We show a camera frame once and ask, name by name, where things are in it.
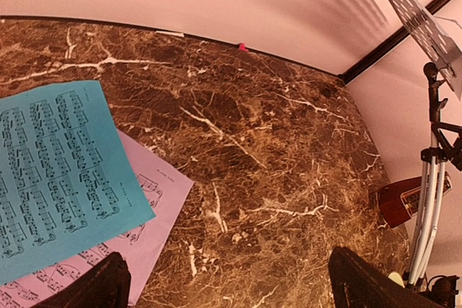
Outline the blue sheet music page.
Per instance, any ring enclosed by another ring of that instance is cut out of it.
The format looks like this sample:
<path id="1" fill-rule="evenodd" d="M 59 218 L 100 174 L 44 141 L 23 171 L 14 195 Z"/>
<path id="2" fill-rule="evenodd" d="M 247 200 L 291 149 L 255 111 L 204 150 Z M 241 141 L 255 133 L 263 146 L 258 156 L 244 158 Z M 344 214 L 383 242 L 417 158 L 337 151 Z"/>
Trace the blue sheet music page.
<path id="1" fill-rule="evenodd" d="M 1 98 L 1 282 L 154 218 L 99 81 Z"/>

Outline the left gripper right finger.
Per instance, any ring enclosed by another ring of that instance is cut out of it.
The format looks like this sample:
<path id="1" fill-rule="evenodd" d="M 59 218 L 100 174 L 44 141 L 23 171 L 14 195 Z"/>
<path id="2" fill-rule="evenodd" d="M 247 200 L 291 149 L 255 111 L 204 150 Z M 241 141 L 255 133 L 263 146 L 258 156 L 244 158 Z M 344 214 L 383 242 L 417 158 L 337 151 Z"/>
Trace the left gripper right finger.
<path id="1" fill-rule="evenodd" d="M 439 307 L 383 275 L 348 247 L 333 248 L 328 272 L 335 307 Z"/>

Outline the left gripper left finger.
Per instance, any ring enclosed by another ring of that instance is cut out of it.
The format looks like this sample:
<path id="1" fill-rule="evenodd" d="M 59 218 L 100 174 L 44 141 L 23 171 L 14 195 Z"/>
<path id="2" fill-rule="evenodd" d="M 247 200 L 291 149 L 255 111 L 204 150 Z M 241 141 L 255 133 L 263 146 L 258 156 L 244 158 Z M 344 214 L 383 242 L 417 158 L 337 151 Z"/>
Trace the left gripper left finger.
<path id="1" fill-rule="evenodd" d="M 127 307 L 129 292 L 128 265 L 120 253 L 112 252 L 70 286 L 35 307 Z"/>

